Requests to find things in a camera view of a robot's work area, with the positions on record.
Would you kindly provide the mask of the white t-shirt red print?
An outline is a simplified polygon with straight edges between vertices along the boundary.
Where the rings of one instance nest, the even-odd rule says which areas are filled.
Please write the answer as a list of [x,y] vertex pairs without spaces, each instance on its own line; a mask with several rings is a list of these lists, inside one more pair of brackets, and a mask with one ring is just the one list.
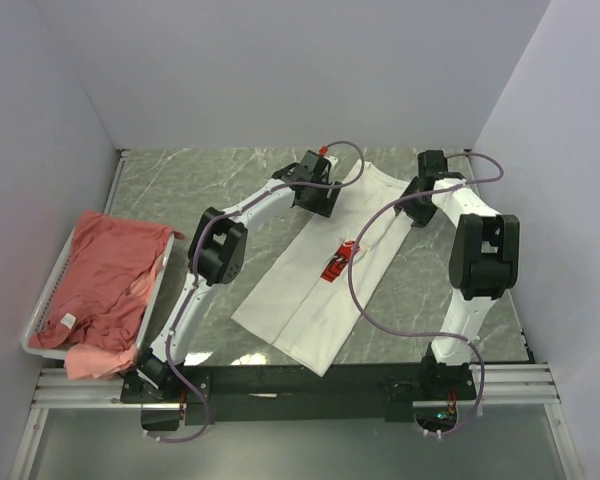
[[232,314],[233,321],[324,375],[411,229],[380,209],[408,183],[370,162],[345,178],[332,215],[314,216]]

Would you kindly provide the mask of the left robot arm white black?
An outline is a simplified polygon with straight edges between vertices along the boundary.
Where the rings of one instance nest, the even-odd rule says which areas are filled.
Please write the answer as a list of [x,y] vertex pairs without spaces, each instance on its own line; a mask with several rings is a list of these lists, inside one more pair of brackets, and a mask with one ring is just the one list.
[[182,291],[157,337],[138,357],[137,374],[156,401],[173,399],[188,344],[223,285],[244,265],[248,236],[267,221],[297,206],[330,217],[342,184],[331,182],[329,148],[307,151],[302,160],[272,174],[254,194],[225,210],[206,209],[188,251]]

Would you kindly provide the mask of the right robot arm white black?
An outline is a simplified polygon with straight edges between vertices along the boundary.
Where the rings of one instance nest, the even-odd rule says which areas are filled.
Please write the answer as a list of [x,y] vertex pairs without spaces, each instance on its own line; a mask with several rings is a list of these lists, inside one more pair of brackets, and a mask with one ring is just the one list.
[[520,222],[488,206],[463,174],[449,169],[441,150],[417,155],[418,171],[394,207],[415,227],[440,211],[455,227],[448,265],[451,301],[441,332],[422,358],[419,387],[432,399],[466,387],[469,363],[489,311],[518,279]]

